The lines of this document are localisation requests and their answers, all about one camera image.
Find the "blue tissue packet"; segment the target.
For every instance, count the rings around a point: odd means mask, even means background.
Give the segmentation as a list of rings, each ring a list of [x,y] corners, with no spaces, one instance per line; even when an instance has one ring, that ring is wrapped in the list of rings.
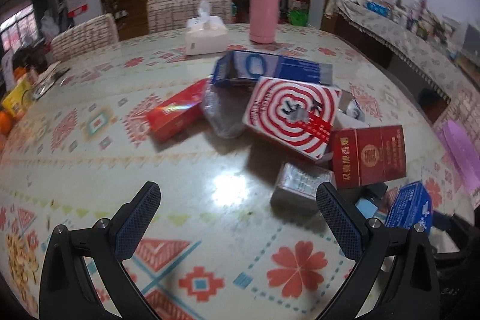
[[[430,194],[421,181],[400,188],[386,217],[385,226],[409,229],[418,224],[429,234],[433,221],[433,204]]]

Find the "light blue ZZ box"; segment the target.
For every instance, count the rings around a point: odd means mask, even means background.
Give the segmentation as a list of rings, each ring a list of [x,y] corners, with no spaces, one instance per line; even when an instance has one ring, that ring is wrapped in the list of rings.
[[[360,196],[355,206],[365,218],[372,218],[383,203],[387,185],[383,182],[365,185],[360,188]]]

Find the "dark red cigarette carton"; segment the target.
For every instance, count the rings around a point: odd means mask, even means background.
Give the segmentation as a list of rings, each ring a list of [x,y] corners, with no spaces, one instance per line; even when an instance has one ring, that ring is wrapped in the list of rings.
[[[404,130],[400,125],[337,130],[329,146],[338,189],[402,179],[407,174]]]

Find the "red orange cigarette box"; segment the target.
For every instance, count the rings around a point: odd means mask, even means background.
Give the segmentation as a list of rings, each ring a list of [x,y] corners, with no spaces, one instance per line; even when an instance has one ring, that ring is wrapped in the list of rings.
[[[202,116],[200,104],[207,84],[208,79],[201,79],[146,113],[151,134],[158,142],[168,141]]]

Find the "red white swirl box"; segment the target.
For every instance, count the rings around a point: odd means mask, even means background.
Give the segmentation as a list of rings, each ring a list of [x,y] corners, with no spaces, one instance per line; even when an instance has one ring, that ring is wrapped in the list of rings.
[[[336,86],[260,77],[243,124],[317,162],[326,153],[342,90]]]

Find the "clear plastic wrapper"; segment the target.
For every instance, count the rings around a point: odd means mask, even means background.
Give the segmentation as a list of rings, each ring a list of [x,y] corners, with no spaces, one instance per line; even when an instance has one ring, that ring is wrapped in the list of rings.
[[[218,87],[207,84],[200,107],[219,138],[233,139],[244,132],[242,118],[252,91],[253,87],[249,86]]]

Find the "long blue carton box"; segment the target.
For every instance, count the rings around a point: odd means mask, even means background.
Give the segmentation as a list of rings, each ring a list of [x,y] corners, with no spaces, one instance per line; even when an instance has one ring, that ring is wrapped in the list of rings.
[[[332,85],[333,66],[285,55],[231,50],[217,60],[211,84],[249,85],[261,77]]]

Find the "purple perforated basket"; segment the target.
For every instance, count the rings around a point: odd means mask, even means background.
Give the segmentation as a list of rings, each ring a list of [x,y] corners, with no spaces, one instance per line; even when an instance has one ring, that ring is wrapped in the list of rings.
[[[465,129],[451,119],[438,124],[436,134],[456,168],[473,208],[479,208],[479,152]]]

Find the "silver grey small box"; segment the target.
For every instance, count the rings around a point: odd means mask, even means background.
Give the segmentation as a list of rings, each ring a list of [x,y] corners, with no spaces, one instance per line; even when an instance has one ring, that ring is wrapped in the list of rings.
[[[336,184],[333,171],[302,162],[285,162],[278,173],[270,202],[298,210],[317,211],[317,188]]]

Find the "orange fruit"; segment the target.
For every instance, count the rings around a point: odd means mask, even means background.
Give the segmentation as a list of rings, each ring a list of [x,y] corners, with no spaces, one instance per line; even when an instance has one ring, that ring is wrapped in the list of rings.
[[[14,119],[5,110],[0,111],[0,133],[8,136],[14,126]]]

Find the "yellow snack box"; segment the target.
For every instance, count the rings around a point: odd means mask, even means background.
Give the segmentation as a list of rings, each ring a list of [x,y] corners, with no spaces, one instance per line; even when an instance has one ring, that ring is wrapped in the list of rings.
[[[24,117],[32,104],[32,86],[27,76],[19,79],[16,87],[1,102],[3,109],[15,119]]]

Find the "sideboard with patterned cloth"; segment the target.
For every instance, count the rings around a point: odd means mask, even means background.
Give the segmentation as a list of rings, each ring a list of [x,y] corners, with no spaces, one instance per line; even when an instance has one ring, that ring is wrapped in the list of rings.
[[[459,89],[479,97],[479,87],[446,54],[387,17],[352,0],[329,0],[324,16],[330,19],[334,15],[342,16],[351,26],[389,48],[445,101],[454,99]]]

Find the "woven chair far left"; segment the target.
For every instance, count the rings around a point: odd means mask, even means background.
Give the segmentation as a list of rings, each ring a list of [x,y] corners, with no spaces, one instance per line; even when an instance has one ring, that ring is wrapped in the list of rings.
[[[50,49],[53,60],[63,62],[118,42],[116,22],[108,13],[62,32],[52,40]]]

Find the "woven chair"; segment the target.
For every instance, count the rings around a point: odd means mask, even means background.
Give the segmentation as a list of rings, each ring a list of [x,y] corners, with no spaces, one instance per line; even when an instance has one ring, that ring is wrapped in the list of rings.
[[[199,6],[206,1],[211,14],[232,23],[232,0],[148,0],[146,3],[149,33],[184,28],[189,19],[199,16]]]
[[[52,40],[50,49],[53,60],[63,62],[118,42],[116,22],[108,13],[62,32]]]

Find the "white tissue pack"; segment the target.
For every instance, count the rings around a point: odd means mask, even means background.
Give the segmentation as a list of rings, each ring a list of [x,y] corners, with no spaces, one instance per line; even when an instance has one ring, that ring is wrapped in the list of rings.
[[[209,1],[202,0],[198,15],[185,26],[185,54],[197,56],[225,52],[229,43],[228,29],[221,17],[212,14]]]

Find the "green bag on floor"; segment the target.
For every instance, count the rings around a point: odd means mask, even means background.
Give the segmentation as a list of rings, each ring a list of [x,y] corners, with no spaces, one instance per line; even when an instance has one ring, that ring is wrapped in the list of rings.
[[[289,23],[293,26],[306,27],[308,25],[308,13],[306,10],[292,9],[289,11]]]

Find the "woven chair far centre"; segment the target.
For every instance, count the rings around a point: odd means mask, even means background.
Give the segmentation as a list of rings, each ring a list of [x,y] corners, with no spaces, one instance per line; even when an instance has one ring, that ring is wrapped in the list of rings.
[[[232,23],[232,0],[148,0],[146,3],[149,33],[184,28],[189,19],[199,16],[199,6],[206,1],[211,14]]]

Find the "pink thermos bottle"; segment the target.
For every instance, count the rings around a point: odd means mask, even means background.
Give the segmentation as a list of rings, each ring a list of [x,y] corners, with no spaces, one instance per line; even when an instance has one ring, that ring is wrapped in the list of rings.
[[[280,15],[281,0],[250,0],[250,40],[258,44],[272,44]]]

